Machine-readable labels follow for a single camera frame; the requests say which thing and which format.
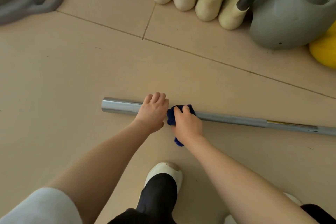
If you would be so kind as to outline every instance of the beige floor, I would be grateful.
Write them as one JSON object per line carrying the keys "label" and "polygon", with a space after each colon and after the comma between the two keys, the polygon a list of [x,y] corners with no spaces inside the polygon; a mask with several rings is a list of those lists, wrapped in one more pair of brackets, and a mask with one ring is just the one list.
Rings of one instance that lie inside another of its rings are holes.
{"label": "beige floor", "polygon": [[[172,3],[65,0],[56,12],[0,28],[0,216],[132,120],[103,113],[105,96],[142,100],[163,91],[172,105],[200,111],[336,127],[335,83],[336,72],[306,48],[262,49],[246,26],[228,32]],[[336,217],[334,137],[210,122],[204,131]],[[133,157],[97,223],[135,207],[148,171],[164,160],[184,173],[175,220],[220,223],[227,208],[167,126]]]}

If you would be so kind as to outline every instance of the hand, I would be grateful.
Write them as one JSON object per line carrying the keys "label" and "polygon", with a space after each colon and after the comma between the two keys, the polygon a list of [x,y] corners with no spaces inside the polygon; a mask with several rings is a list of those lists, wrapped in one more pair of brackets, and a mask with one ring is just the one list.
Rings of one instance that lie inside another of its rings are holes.
{"label": "hand", "polygon": [[197,139],[204,139],[202,121],[190,113],[185,105],[182,112],[178,107],[174,108],[176,125],[171,126],[177,139],[186,147]]}
{"label": "hand", "polygon": [[134,122],[140,122],[150,133],[154,133],[163,127],[168,105],[166,94],[159,92],[149,94],[143,101]]}

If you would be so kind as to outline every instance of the person's left hand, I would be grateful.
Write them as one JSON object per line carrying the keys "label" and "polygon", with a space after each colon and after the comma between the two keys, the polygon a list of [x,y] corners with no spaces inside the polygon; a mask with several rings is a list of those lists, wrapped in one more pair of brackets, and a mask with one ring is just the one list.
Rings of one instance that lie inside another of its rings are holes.
{"label": "person's left hand", "polygon": [[168,105],[169,100],[166,99],[166,94],[159,92],[149,94],[143,101],[134,122],[141,122],[150,133],[154,133],[163,127]]}

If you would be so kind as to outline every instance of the grout line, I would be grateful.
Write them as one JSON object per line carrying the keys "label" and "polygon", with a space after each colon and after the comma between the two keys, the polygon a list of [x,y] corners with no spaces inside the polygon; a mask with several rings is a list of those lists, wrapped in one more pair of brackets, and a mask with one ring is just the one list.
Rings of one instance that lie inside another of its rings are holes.
{"label": "grout line", "polygon": [[222,65],[226,65],[226,66],[229,66],[229,67],[233,67],[233,68],[236,68],[236,69],[239,69],[239,70],[242,70],[242,71],[251,73],[251,74],[255,74],[255,75],[258,75],[258,76],[267,78],[267,79],[271,79],[271,80],[274,80],[274,81],[276,81],[276,82],[281,82],[281,83],[284,83],[284,84],[287,84],[287,85],[290,85],[290,86],[293,86],[293,87],[296,87],[296,88],[299,88],[299,89],[302,89],[302,90],[307,90],[307,91],[310,91],[310,92],[312,92],[312,93],[322,95],[322,96],[324,96],[324,97],[328,97],[328,98],[336,99],[336,97],[332,97],[332,96],[329,96],[329,95],[326,95],[326,94],[323,94],[323,93],[320,93],[320,92],[317,92],[317,91],[313,91],[313,90],[310,90],[310,89],[307,89],[307,88],[304,88],[304,87],[301,87],[301,86],[297,86],[297,85],[291,84],[291,83],[289,83],[289,82],[284,82],[284,81],[281,81],[281,80],[278,80],[278,79],[275,79],[275,78],[271,78],[271,77],[268,77],[268,76],[266,76],[266,75],[258,74],[258,73],[255,73],[255,72],[252,72],[252,71],[249,71],[249,70],[240,68],[240,67],[236,67],[236,66],[233,66],[233,65],[230,65],[230,64],[227,64],[227,63],[218,61],[218,60],[210,59],[210,58],[201,56],[201,55],[196,54],[196,53],[193,53],[193,52],[188,52],[188,51],[185,51],[185,50],[176,48],[176,47],[174,47],[174,46],[170,46],[170,45],[168,45],[168,44],[163,44],[163,43],[160,43],[160,42],[157,42],[157,41],[154,41],[154,40],[150,40],[150,39],[148,39],[148,38],[145,38],[145,40],[150,41],[150,42],[153,42],[153,43],[156,43],[156,44],[161,44],[161,45],[163,45],[163,46],[166,46],[166,47],[169,47],[169,48],[173,48],[173,49],[176,49],[176,50],[185,52],[185,53],[189,53],[189,54],[191,54],[191,55],[194,55],[194,56],[197,56],[197,57],[200,57],[200,58],[203,58],[203,59],[207,59],[207,60],[210,60],[210,61],[214,61],[214,62],[219,63],[219,64],[222,64]]}
{"label": "grout line", "polygon": [[154,7],[153,7],[153,10],[152,10],[152,13],[150,14],[150,17],[149,17],[149,20],[148,20],[147,26],[146,26],[146,28],[145,28],[145,32],[143,33],[142,39],[144,39],[144,38],[145,38],[145,34],[146,34],[146,31],[147,31],[147,29],[148,29],[149,23],[151,22],[151,18],[152,18],[152,15],[153,15],[153,13],[154,13],[155,6],[156,6],[156,2],[155,2],[155,4],[154,4]]}
{"label": "grout line", "polygon": [[113,27],[109,27],[109,26],[106,26],[106,25],[104,25],[104,24],[100,24],[100,23],[98,23],[98,22],[90,21],[90,20],[87,20],[87,19],[84,19],[84,18],[75,16],[75,15],[72,15],[72,14],[67,14],[67,13],[65,13],[65,12],[61,12],[61,11],[58,11],[58,10],[56,10],[56,12],[61,13],[61,14],[65,14],[65,15],[68,15],[68,16],[71,16],[71,17],[74,17],[74,18],[83,20],[83,21],[91,22],[91,23],[93,23],[93,24],[96,24],[96,25],[99,25],[99,26],[103,26],[103,27],[106,27],[106,28],[109,28],[109,29],[113,29],[113,30],[116,30],[116,31],[119,31],[119,32],[122,32],[122,33],[125,33],[125,34],[128,34],[128,35],[132,35],[132,36],[136,36],[136,37],[138,37],[138,38],[141,38],[141,37],[138,36],[138,35],[134,35],[134,34],[132,34],[132,33],[128,33],[128,32],[126,32],[126,31],[122,31],[122,30],[120,30],[120,29],[116,29],[116,28],[113,28]]}

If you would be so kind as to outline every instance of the microfiber cloth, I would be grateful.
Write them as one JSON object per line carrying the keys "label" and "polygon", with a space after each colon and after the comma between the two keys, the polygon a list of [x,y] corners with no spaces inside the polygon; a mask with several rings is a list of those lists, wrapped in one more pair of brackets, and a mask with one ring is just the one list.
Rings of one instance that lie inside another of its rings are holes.
{"label": "microfiber cloth", "polygon": [[[185,105],[175,105],[175,106],[177,106],[177,107],[182,111],[182,108],[183,108]],[[167,116],[168,116],[168,121],[167,121],[167,123],[168,123],[168,125],[170,125],[170,126],[171,126],[171,125],[176,125],[176,122],[175,122],[175,115],[174,115],[174,107],[175,107],[175,106],[173,106],[172,108],[168,109],[168,111],[167,111]],[[190,113],[192,113],[193,115],[196,115],[196,113],[195,113],[193,107],[192,107],[191,105],[187,105],[187,106],[189,106]],[[180,146],[180,147],[184,146],[184,144],[181,143],[176,137],[175,137],[174,142],[175,142],[178,146]]]}

